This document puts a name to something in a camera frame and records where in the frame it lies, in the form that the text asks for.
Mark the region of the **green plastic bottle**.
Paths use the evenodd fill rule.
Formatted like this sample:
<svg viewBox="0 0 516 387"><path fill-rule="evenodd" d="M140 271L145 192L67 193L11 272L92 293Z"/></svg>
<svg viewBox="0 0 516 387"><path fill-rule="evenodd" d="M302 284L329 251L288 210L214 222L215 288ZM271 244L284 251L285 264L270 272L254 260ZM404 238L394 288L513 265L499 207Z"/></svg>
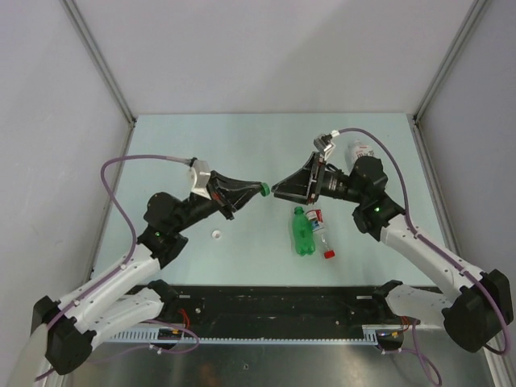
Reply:
<svg viewBox="0 0 516 387"><path fill-rule="evenodd" d="M293 209L292 234L294 248L299 256L311 256L315 253L312 226L301 206Z"/></svg>

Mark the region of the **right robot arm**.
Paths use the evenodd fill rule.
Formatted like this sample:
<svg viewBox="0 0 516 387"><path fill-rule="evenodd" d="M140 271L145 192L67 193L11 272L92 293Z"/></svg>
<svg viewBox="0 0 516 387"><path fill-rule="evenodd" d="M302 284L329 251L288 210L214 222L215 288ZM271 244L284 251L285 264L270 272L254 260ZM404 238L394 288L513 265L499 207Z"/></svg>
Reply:
<svg viewBox="0 0 516 387"><path fill-rule="evenodd" d="M358 230L400 253L439 288L420 290L391 280L377 290L372 315L380 323L407 316L443 328L462 349L477 352L514 320L510 282L497 269L487 273L432 242L415 226L406 206L386 192L382 162L359 158L350 174L327 167L319 153L276 183L276 198L311 205L320 197L354 202Z"/></svg>

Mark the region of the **green bottle cap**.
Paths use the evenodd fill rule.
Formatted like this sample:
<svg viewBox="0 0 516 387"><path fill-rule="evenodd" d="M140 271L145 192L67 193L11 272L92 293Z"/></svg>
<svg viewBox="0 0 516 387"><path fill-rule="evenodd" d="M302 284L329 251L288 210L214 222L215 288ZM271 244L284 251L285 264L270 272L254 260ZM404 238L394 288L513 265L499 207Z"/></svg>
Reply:
<svg viewBox="0 0 516 387"><path fill-rule="evenodd" d="M267 183L261 182L260 183L260 194L262 197L267 197L271 193L270 188Z"/></svg>

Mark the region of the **clear bottle red label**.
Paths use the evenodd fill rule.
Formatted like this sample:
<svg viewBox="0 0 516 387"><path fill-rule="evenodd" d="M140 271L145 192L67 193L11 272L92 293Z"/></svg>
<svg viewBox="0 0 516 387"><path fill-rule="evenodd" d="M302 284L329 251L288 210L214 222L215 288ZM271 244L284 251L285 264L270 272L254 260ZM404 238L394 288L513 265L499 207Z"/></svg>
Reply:
<svg viewBox="0 0 516 387"><path fill-rule="evenodd" d="M329 241L325 223L322 217L322 211L317 208L310 209L306 212L306 217L312 226L312 232L317 251L323 256L325 251L334 250Z"/></svg>

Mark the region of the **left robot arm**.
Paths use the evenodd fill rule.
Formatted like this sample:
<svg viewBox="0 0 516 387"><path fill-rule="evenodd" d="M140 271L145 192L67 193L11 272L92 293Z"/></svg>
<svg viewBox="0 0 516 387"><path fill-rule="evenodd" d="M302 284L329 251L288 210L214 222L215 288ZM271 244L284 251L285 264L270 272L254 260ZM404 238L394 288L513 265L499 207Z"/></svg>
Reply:
<svg viewBox="0 0 516 387"><path fill-rule="evenodd" d="M193 187L187 198L165 192L150 197L146 228L132 234L129 250L108 269L57 301L45 296L34 305L32 326L47 327L44 357L53 372L71 373L101 343L137 323L173 320L178 303L162 280L128 299L122 296L179 256L188 242L182 235L187 228L216 213L232 220L256 195L270 193L264 182L236 180L216 171L191 173Z"/></svg>

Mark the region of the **red bottle cap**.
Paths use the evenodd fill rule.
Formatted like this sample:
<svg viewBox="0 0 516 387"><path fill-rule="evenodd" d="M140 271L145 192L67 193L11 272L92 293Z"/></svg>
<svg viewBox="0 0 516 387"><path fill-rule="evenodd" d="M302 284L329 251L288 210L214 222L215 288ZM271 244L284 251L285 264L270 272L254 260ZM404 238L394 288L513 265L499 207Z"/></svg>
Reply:
<svg viewBox="0 0 516 387"><path fill-rule="evenodd" d="M334 250L327 250L323 253L323 256L325 259L330 259L330 258L333 258L335 256L335 251Z"/></svg>

